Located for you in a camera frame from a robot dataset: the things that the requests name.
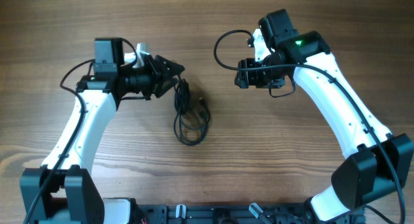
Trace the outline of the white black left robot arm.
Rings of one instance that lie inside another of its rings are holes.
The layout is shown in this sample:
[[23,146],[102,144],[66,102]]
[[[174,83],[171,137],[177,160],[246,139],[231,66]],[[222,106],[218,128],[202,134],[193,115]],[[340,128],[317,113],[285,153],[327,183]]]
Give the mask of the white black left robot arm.
[[124,58],[124,38],[96,38],[88,73],[75,89],[70,119],[54,149],[38,168],[20,178],[25,223],[147,223],[133,198],[102,198],[92,178],[102,135],[124,100],[164,95],[184,71],[180,64],[134,49]]

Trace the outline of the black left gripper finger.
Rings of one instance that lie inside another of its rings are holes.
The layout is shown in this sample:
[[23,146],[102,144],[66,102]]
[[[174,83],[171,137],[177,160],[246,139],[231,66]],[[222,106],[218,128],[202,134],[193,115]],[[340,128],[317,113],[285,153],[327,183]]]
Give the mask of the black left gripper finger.
[[178,80],[176,78],[170,78],[167,80],[160,81],[155,86],[154,95],[157,98],[160,98],[162,95],[168,92],[172,87],[174,87],[177,83],[178,83]]
[[183,65],[167,60],[159,55],[155,56],[155,61],[157,62],[163,77],[180,75],[185,70]]

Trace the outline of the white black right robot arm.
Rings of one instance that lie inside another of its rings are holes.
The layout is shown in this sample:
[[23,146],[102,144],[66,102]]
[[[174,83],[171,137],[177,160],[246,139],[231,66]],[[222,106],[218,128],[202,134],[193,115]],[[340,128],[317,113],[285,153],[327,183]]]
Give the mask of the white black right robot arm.
[[400,218],[405,219],[403,187],[413,157],[413,143],[394,135],[366,108],[341,73],[330,47],[315,31],[300,34],[286,10],[267,14],[251,32],[253,58],[234,67],[234,83],[241,89],[273,91],[290,80],[316,104],[334,132],[344,162],[323,192],[303,203],[278,203],[247,210],[213,208],[212,223],[363,223],[371,203],[396,193]]

